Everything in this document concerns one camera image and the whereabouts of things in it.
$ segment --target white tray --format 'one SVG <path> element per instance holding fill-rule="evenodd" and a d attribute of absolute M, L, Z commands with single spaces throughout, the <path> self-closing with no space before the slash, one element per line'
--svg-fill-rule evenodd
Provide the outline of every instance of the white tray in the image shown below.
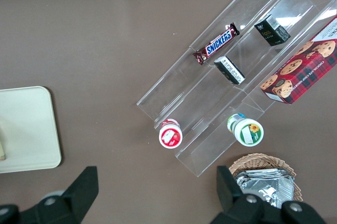
<path fill-rule="evenodd" d="M 0 173 L 50 169 L 61 162 L 49 91 L 41 86 L 0 90 Z"/>

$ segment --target snickers bar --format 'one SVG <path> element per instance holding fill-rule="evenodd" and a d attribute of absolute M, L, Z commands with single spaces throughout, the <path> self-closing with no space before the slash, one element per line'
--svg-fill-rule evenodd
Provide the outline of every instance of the snickers bar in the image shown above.
<path fill-rule="evenodd" d="M 226 45 L 231 39 L 239 35 L 240 32 L 236 29 L 234 23 L 230 24 L 230 28 L 224 33 L 220 34 L 214 40 L 208 43 L 206 47 L 199 49 L 193 55 L 197 59 L 200 65 L 204 64 L 209 57 L 211 57 L 216 51 Z"/>

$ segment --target gray floor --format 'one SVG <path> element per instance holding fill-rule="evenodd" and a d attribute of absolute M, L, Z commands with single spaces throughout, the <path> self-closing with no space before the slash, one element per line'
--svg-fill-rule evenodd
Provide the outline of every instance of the gray floor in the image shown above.
<path fill-rule="evenodd" d="M 27 209 L 96 165 L 100 193 L 83 223 L 204 224 L 221 210 L 216 166 L 260 152 L 293 167 L 304 201 L 337 223 L 337 69 L 270 108 L 261 144 L 235 144 L 199 178 L 136 106 L 230 1 L 0 0 L 0 89 L 52 92 L 63 155 L 55 169 L 1 174 L 0 204 Z"/>

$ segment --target woven basket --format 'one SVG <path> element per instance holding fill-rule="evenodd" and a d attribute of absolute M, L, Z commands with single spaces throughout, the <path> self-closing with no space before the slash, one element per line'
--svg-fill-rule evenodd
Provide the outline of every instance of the woven basket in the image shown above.
<path fill-rule="evenodd" d="M 232 166 L 230 166 L 230 171 L 235 177 L 238 173 L 245 170 L 261 170 L 261 169 L 284 169 L 292 177 L 296 176 L 296 173 L 288 164 L 283 160 L 276 157 L 271 157 L 265 154 L 249 154 L 240 159 L 236 160 Z M 294 183 L 294 201 L 303 201 L 301 189 Z"/>

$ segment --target small black package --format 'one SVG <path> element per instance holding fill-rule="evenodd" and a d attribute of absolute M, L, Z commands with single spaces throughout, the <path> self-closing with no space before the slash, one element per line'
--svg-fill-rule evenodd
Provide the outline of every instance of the small black package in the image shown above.
<path fill-rule="evenodd" d="M 271 46 L 282 44 L 290 38 L 289 33 L 271 14 L 254 26 Z"/>
<path fill-rule="evenodd" d="M 231 83 L 240 84 L 245 80 L 244 75 L 227 56 L 219 57 L 214 64 Z"/>

